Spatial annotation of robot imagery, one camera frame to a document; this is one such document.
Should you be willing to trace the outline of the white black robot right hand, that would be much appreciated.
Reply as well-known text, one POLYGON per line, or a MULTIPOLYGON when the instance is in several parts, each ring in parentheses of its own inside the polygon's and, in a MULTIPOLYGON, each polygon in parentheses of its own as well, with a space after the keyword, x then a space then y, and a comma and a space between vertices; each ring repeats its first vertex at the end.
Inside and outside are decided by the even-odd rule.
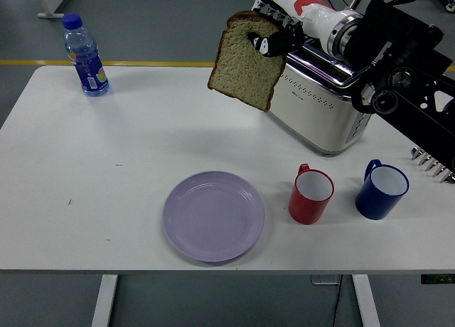
POLYGON ((253 11, 269 14, 286 23, 301 24, 309 37, 320 40, 324 52, 334 55, 331 44, 338 33, 343 14, 321 0, 255 0, 253 11))

